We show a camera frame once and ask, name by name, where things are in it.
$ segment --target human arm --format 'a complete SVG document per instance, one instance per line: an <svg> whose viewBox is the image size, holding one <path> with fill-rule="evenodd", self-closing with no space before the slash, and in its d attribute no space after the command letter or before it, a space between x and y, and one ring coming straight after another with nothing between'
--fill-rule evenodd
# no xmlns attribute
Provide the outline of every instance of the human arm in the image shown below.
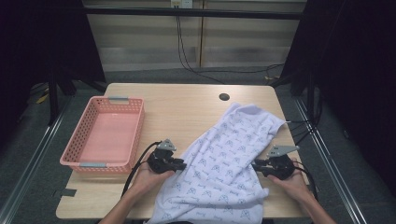
<svg viewBox="0 0 396 224"><path fill-rule="evenodd" d="M139 201L142 196L151 191L155 186L160 185L166 178L174 173L173 171L167 171L163 174L156 174L151 171L146 162L143 162L140 165L132 186L99 223L123 223L134 204Z"/></svg>
<svg viewBox="0 0 396 224"><path fill-rule="evenodd" d="M298 167L298 163L294 160L294 166ZM280 180L273 175L268 178L276 185L280 186L286 193L308 213L315 224L332 224L335 221L318 203L312 193L309 191L303 179L302 172L295 170L294 173L286 180Z"/></svg>

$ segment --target human hand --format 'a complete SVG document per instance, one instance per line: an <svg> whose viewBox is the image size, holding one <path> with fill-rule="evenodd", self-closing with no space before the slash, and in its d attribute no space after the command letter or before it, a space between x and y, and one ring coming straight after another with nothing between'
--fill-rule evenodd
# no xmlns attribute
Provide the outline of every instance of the human hand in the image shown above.
<svg viewBox="0 0 396 224"><path fill-rule="evenodd" d="M157 174L153 172L149 165L146 163L146 160L149 158L149 154L146 155L144 162L140 165L136 177L134 179L134 183L131 186L131 189L138 190L142 194L145 194L151 191L158 185L168 178L169 176L173 175L174 171L167 171L162 174Z"/></svg>
<svg viewBox="0 0 396 224"><path fill-rule="evenodd" d="M295 158L291 158L291 160L293 161L294 166L299 167ZM280 180L273 175L268 175L267 177L276 185L285 190L292 199L298 202L300 202L304 197L311 195L311 192L306 186L303 174L300 170L294 170L293 174L285 180Z"/></svg>

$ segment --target round hole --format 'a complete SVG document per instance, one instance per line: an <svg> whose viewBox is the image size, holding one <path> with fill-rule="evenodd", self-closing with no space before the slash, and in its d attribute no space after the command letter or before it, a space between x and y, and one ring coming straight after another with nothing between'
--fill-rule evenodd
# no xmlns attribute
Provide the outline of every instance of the round hole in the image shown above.
<svg viewBox="0 0 396 224"><path fill-rule="evenodd" d="M222 94L219 95L219 98L222 101L228 101L228 100L230 100L230 95L227 94L227 93L222 93Z"/></svg>

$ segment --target pink plastic basket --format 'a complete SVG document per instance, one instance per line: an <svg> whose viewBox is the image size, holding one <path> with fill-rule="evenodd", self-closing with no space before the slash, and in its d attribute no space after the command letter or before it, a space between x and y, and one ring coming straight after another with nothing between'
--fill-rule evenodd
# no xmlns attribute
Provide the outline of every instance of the pink plastic basket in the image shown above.
<svg viewBox="0 0 396 224"><path fill-rule="evenodd" d="M61 164L78 172L130 173L143 119L143 99L93 96Z"/></svg>

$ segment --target blue print pattern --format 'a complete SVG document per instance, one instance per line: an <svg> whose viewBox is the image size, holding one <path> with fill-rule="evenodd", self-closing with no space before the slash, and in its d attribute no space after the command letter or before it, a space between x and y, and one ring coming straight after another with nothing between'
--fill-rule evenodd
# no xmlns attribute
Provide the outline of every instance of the blue print pattern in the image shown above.
<svg viewBox="0 0 396 224"><path fill-rule="evenodd" d="M283 123L255 105L232 104L181 156L188 165L163 183L148 224L260 224L268 191L250 163Z"/></svg>

